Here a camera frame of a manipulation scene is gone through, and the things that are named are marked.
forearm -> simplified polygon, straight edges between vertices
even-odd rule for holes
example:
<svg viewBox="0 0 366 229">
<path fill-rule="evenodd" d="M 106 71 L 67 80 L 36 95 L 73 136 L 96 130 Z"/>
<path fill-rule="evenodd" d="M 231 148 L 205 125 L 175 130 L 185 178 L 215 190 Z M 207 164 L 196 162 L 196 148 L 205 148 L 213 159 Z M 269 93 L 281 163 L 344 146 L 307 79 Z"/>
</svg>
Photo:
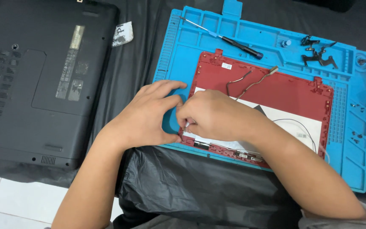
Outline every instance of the forearm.
<svg viewBox="0 0 366 229">
<path fill-rule="evenodd" d="M 311 149 L 269 120 L 252 142 L 292 198 L 328 218 L 363 219 L 366 213 L 345 181 Z"/>
<path fill-rule="evenodd" d="M 124 150 L 113 140 L 100 137 L 97 136 L 64 197 L 53 229 L 98 229 L 108 225 Z"/>
</svg>

screwdriver handle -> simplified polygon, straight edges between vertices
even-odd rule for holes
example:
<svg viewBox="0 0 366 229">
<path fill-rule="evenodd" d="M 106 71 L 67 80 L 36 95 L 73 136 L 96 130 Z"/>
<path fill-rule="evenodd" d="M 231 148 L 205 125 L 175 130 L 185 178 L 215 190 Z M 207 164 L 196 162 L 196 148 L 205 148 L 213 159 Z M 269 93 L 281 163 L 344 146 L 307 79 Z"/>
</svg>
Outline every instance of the screwdriver handle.
<svg viewBox="0 0 366 229">
<path fill-rule="evenodd" d="M 240 48 L 241 50 L 243 50 L 244 52 L 253 55 L 258 60 L 262 59 L 262 57 L 263 57 L 263 54 L 262 53 L 257 52 L 257 51 L 255 51 L 255 50 L 253 50 L 253 49 L 251 49 L 251 48 L 249 48 L 249 47 L 247 47 L 245 45 L 242 45 L 242 44 L 240 44 L 240 43 L 238 43 L 238 42 L 236 42 L 236 41 L 234 41 L 232 39 L 229 39 L 227 37 L 222 37 L 221 39 L 223 41 L 227 42 L 228 44 L 234 45 L 234 46 Z"/>
</svg>

left hand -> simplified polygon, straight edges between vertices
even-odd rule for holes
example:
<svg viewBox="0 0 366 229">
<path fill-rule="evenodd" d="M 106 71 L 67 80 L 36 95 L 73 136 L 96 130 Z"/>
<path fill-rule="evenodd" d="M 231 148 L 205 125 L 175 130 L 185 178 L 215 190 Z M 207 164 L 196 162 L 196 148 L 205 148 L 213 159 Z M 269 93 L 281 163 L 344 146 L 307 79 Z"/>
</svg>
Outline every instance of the left hand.
<svg viewBox="0 0 366 229">
<path fill-rule="evenodd" d="M 183 101 L 179 95 L 167 96 L 172 90 L 186 88 L 181 81 L 160 80 L 143 86 L 128 106 L 98 134 L 106 142 L 114 142 L 124 150 L 144 145 L 161 145 L 181 142 L 176 134 L 162 129 L 166 111 L 180 107 Z"/>
</svg>

white tile floor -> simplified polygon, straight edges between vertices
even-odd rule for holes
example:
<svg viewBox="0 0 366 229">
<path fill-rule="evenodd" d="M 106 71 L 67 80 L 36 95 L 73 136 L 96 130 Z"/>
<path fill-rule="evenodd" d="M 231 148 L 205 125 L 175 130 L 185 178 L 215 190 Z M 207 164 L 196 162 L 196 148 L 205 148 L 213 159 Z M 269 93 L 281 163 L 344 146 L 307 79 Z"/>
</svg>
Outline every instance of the white tile floor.
<svg viewBox="0 0 366 229">
<path fill-rule="evenodd" d="M 0 178 L 0 229 L 43 229 L 51 225 L 67 189 Z M 114 199 L 111 220 L 122 214 Z"/>
</svg>

right hand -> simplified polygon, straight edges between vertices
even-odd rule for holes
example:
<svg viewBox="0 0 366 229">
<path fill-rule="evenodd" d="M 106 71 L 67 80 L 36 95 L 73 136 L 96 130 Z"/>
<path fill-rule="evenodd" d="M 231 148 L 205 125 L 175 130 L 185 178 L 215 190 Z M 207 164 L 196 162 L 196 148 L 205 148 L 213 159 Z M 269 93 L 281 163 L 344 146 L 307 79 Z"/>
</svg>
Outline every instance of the right hand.
<svg viewBox="0 0 366 229">
<path fill-rule="evenodd" d="M 266 125 L 261 112 L 233 100 L 220 91 L 197 91 L 177 107 L 177 122 L 185 131 L 220 141 L 245 141 Z"/>
</svg>

